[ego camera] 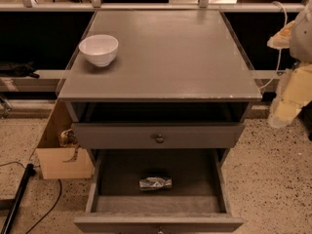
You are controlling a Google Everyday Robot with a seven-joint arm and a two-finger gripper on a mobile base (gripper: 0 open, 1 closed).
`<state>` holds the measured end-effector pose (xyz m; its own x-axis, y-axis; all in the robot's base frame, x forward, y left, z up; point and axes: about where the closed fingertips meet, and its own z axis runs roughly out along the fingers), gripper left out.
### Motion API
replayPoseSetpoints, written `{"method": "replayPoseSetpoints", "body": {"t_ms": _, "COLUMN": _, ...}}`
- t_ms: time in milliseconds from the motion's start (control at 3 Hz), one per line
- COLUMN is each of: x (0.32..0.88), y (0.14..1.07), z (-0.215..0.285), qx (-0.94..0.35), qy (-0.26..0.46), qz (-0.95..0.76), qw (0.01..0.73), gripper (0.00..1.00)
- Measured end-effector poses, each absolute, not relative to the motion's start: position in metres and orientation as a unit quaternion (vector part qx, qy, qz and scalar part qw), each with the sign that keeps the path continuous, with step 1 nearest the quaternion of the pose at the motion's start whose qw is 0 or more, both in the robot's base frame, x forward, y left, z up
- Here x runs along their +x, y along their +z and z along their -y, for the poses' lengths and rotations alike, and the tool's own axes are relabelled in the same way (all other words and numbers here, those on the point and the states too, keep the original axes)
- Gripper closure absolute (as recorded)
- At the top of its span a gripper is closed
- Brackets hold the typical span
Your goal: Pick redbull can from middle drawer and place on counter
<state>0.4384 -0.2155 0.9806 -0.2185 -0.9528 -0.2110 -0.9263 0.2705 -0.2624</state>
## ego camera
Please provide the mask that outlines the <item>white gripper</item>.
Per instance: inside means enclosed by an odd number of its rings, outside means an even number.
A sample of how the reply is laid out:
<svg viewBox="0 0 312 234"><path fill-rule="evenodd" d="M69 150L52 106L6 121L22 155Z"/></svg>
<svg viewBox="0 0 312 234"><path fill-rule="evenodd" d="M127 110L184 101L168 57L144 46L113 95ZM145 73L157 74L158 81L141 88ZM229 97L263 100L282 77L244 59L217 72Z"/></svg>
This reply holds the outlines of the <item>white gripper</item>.
<svg viewBox="0 0 312 234"><path fill-rule="evenodd" d="M294 21L287 23L269 38L272 49L289 49L292 45ZM270 106L268 124L272 128L284 128L312 101L312 63L297 60L281 77L276 97Z"/></svg>

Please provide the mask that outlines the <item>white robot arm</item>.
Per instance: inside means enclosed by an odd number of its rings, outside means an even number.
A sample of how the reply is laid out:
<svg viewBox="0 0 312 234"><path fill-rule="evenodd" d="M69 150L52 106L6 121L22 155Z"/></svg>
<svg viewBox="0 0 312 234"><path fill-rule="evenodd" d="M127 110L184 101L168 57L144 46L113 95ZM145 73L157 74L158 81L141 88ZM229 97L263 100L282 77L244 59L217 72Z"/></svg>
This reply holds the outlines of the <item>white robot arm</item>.
<svg viewBox="0 0 312 234"><path fill-rule="evenodd" d="M299 62L297 68L288 69L281 77L270 107L268 124L282 128L312 101L312 0L295 20L268 40L267 46L276 50L289 49L291 57Z"/></svg>

